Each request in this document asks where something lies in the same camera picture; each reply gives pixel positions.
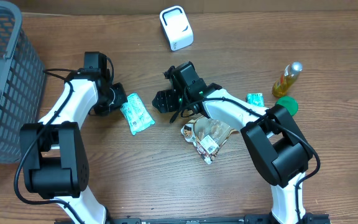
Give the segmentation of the small teal tissue pack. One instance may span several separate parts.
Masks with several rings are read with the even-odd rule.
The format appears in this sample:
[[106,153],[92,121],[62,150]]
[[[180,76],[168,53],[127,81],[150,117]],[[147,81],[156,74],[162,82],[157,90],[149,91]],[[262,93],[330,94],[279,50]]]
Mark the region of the small teal tissue pack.
[[248,93],[247,102],[251,105],[264,107],[264,97],[262,93]]

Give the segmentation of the brown white snack pouch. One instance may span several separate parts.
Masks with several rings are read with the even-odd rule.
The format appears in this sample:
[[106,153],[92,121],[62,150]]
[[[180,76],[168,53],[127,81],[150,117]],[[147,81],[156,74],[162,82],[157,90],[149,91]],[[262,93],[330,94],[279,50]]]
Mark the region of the brown white snack pouch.
[[220,149],[233,133],[237,131],[230,125],[204,116],[190,120],[181,128],[185,141],[194,145],[207,164],[215,160]]

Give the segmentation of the green lid jar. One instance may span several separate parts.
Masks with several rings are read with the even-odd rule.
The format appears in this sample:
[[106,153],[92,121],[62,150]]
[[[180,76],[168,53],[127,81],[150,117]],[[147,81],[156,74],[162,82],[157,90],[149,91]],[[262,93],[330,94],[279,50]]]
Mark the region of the green lid jar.
[[276,105],[285,107],[292,116],[296,115],[299,110],[298,102],[290,96],[283,96],[279,98]]

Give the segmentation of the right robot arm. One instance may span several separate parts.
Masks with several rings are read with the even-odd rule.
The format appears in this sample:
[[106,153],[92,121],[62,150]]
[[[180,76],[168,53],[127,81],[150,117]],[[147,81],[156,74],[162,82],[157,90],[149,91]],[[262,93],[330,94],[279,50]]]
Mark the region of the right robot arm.
[[184,111],[226,123],[242,134],[255,168],[272,189],[271,216],[277,223],[306,223],[302,184],[318,170],[307,174],[308,163],[318,158],[282,105],[257,107],[228,93],[222,86],[207,85],[192,62],[171,66],[164,77],[169,90],[158,91],[152,104],[161,113],[172,112],[173,123]]

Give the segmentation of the large teal wipes pack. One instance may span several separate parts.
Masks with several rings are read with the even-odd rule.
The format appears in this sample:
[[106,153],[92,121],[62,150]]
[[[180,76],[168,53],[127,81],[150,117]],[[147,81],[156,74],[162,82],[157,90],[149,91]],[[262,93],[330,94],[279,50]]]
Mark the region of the large teal wipes pack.
[[127,97],[127,102],[121,106],[120,111],[127,120],[133,136],[155,124],[137,93],[131,93]]

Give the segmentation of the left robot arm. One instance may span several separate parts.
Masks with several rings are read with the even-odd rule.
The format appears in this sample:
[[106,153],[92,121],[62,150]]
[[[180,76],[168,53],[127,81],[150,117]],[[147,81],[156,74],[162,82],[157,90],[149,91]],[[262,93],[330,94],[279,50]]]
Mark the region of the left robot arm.
[[52,109],[19,132],[22,159],[14,178],[16,197],[29,205],[59,205],[72,223],[112,223],[89,187],[90,168],[80,129],[90,114],[107,116],[127,103],[114,66],[101,52],[85,52],[84,65],[68,70]]

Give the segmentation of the yellow liquid bottle grey cap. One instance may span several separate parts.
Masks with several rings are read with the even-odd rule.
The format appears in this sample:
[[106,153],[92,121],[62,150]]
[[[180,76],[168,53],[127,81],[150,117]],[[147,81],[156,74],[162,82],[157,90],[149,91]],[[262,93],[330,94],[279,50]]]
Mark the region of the yellow liquid bottle grey cap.
[[278,98],[285,96],[290,87],[296,82],[303,70],[301,62],[296,61],[289,64],[280,78],[273,84],[272,94]]

